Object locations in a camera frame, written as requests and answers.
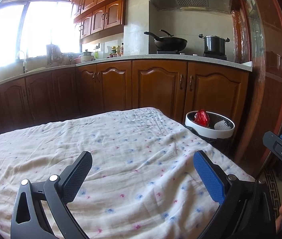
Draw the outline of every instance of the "white countertop edge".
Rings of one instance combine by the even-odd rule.
[[[66,66],[58,66],[58,67],[49,67],[45,69],[40,69],[38,71],[31,71],[27,73],[23,73],[21,75],[10,77],[6,80],[0,81],[0,85],[4,84],[9,81],[16,80],[18,78],[26,77],[32,74],[37,74],[41,72],[47,72],[51,70],[57,70],[62,68],[70,68],[70,67],[80,67],[80,66],[87,66],[87,65],[93,65],[98,63],[106,63],[106,62],[112,62],[112,61],[122,61],[122,60],[137,60],[137,59],[175,59],[175,60],[186,60],[186,61],[196,61],[196,62],[206,62],[206,63],[212,63],[212,64],[218,64],[223,66],[229,66],[233,68],[238,68],[245,71],[252,71],[252,61],[246,62],[243,64],[234,63],[231,61],[226,60],[220,60],[215,58],[209,58],[209,57],[199,57],[199,56],[188,56],[188,55],[167,55],[167,54],[149,54],[149,55],[134,55],[134,56],[124,56],[124,57],[114,57],[114,58],[105,58],[105,59],[99,59],[94,60],[90,62],[80,63],[76,65],[66,65]]]

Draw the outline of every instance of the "wok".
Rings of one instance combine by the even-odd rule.
[[[168,37],[158,37],[154,33],[145,31],[144,34],[150,35],[154,38],[154,44],[159,50],[163,51],[182,51],[185,49],[186,44],[188,41],[186,39],[180,38],[180,37],[174,37],[174,35],[171,35],[167,31],[161,29],[160,31],[166,33],[169,35]]]

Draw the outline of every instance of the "cabinet handle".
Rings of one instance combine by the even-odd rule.
[[[192,91],[192,80],[193,80],[193,76],[190,76],[190,92]]]
[[[180,78],[180,90],[182,90],[182,79],[183,79],[183,74],[181,74],[181,78]]]

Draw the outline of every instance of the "screw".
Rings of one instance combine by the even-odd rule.
[[[228,178],[231,180],[231,181],[235,181],[237,179],[237,177],[234,175],[234,174],[229,174],[228,175]]]
[[[58,175],[56,175],[56,174],[53,174],[49,177],[49,180],[52,181],[52,182],[56,181],[57,179],[58,179]]]
[[[23,179],[22,181],[21,181],[21,185],[26,185],[28,183],[28,179]]]
[[[260,183],[260,184],[264,184],[265,182],[266,182],[266,180],[263,177],[258,179],[258,183]]]

